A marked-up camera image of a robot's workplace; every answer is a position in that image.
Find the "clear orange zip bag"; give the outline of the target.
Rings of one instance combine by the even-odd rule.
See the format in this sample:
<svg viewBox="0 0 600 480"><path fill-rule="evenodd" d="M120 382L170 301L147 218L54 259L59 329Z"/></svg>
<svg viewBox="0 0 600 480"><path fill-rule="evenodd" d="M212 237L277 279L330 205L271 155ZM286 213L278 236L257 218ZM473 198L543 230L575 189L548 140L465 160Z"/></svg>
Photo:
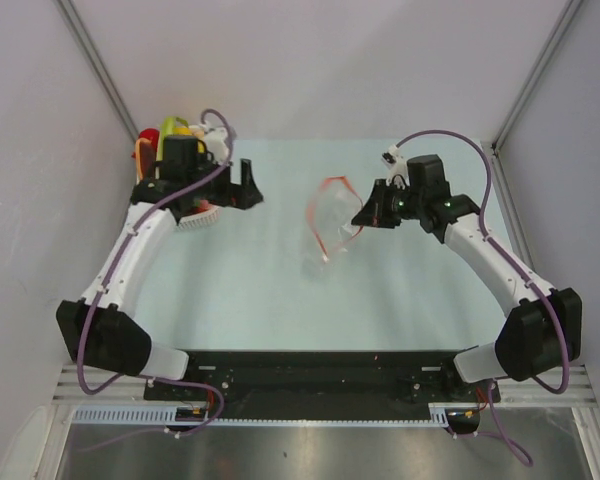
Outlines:
<svg viewBox="0 0 600 480"><path fill-rule="evenodd" d="M346 176L331 176L322 180L312 194L305 210L310 237L316 245L320 264L330 263L347 251L363 228L352 223L362 209L363 201Z"/></svg>

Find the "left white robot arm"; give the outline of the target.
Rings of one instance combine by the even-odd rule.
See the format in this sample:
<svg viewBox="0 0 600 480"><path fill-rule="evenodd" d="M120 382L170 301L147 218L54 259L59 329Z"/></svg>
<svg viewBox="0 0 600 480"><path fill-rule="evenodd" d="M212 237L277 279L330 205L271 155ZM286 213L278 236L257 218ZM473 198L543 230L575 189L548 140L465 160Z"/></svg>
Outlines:
<svg viewBox="0 0 600 480"><path fill-rule="evenodd" d="M263 202L250 160L231 179L231 151L215 153L208 139L169 135L133 187L125 223L103 267L75 301L64 300L56 320L70 358L79 367L117 375L163 378L177 398L194 397L200 374L189 356L164 346L135 321L140 291L159 250L181 221L206 201L248 210Z"/></svg>

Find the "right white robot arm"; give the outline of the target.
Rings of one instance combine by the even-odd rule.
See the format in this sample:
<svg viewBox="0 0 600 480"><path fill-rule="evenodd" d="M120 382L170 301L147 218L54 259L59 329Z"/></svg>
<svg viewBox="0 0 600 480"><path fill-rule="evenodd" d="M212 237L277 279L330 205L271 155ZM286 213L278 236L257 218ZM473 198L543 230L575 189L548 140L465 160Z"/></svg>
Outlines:
<svg viewBox="0 0 600 480"><path fill-rule="evenodd" d="M467 195L454 195L436 155L407 160L389 180L375 181L353 217L359 227L393 229L404 220L462 258L495 297L505 316L490 344L455 355L441 376L443 393L464 401L478 382L501 377L525 381L581 354L582 300L571 288L554 287L502 247Z"/></svg>

